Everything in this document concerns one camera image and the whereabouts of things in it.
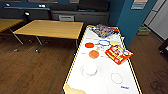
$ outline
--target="window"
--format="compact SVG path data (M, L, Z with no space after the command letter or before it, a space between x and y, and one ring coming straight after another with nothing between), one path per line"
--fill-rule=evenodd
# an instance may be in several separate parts
M9 2L9 1L10 1L10 2L19 1L19 2L20 2L21 0L0 0L0 1L8 1L8 2Z
M28 1L38 3L58 3L58 0L28 0Z
M79 0L69 0L70 3L79 3Z

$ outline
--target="white cabinet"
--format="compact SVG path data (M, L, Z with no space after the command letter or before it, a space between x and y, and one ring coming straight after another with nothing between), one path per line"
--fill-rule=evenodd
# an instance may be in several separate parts
M144 21L149 28L157 33L161 38L168 38L168 2L167 0L158 0Z

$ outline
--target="cup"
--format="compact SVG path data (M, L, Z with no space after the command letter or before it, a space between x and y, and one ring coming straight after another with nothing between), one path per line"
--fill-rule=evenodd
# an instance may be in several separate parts
M94 76L97 73L97 67L94 63L87 63L83 66L83 75L85 77Z

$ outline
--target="cabinet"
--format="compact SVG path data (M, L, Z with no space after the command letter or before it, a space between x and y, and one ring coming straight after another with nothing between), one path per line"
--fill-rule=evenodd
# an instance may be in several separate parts
M146 18L144 24L151 28L162 39L168 38L168 2L167 0L158 0Z
M84 12L84 11L55 11L51 10L53 20L60 20L59 16L69 16L74 18L75 22L84 22L84 28L87 25L104 24L108 25L108 12Z

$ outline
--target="white table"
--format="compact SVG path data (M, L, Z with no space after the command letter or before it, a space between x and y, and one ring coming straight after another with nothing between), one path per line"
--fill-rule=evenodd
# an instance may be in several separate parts
M117 41L124 48L120 34L116 36L110 36L110 39L105 40ZM105 55L103 49L98 50L98 58L89 57L89 52L95 50L96 47L86 48L85 43L98 43L100 39L87 27L65 84L70 88L82 90L86 94L140 94L141 90L131 62L126 60L118 65ZM83 66L91 62L96 65L97 73L94 76L86 77L83 75ZM66 91L66 94L77 93Z

